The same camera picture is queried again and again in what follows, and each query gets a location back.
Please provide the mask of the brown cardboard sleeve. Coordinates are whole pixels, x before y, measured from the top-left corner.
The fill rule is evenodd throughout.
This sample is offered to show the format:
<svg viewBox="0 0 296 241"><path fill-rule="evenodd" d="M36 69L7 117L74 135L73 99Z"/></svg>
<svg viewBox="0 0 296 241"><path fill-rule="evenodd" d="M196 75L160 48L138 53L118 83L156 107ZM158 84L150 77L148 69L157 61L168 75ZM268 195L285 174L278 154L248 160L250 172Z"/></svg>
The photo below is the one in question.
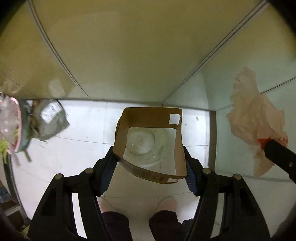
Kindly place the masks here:
<svg viewBox="0 0 296 241"><path fill-rule="evenodd" d="M159 184L187 176L180 108L125 108L117 123L113 153L136 177Z"/></svg>

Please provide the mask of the grey bag on floor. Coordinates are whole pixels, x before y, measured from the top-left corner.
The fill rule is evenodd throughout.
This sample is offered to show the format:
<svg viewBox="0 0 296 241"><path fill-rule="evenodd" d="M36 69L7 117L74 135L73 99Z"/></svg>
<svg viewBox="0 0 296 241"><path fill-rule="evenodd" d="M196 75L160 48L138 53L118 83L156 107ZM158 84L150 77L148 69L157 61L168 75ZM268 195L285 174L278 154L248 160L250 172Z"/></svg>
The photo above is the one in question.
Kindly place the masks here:
<svg viewBox="0 0 296 241"><path fill-rule="evenodd" d="M66 111L56 99L34 99L31 118L31 136L46 141L69 127Z"/></svg>

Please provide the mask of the pink rimmed trash bin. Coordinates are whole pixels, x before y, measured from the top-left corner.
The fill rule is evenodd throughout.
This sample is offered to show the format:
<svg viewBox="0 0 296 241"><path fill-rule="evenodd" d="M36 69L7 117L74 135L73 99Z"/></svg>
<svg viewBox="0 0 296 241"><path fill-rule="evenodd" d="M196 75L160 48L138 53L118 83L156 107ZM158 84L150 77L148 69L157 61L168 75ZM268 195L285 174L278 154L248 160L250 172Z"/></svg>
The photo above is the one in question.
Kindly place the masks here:
<svg viewBox="0 0 296 241"><path fill-rule="evenodd" d="M30 105L23 100L1 93L1 154L11 159L17 166L20 161L16 155L25 151L31 140Z"/></svg>

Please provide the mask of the pink plastic wrapper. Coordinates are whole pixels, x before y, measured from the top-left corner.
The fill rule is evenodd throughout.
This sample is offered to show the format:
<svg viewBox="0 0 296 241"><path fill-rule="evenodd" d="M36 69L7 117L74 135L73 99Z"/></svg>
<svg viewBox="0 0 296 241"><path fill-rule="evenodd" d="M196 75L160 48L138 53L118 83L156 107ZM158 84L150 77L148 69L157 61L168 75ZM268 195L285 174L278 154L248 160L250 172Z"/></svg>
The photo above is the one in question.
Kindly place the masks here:
<svg viewBox="0 0 296 241"><path fill-rule="evenodd" d="M250 146L254 159L254 178L268 172L274 163L265 157L264 146L275 140L285 148L288 136L284 130L285 111L277 109L257 87L256 74L243 68L234 78L230 97L232 109L227 114L231 133Z"/></svg>

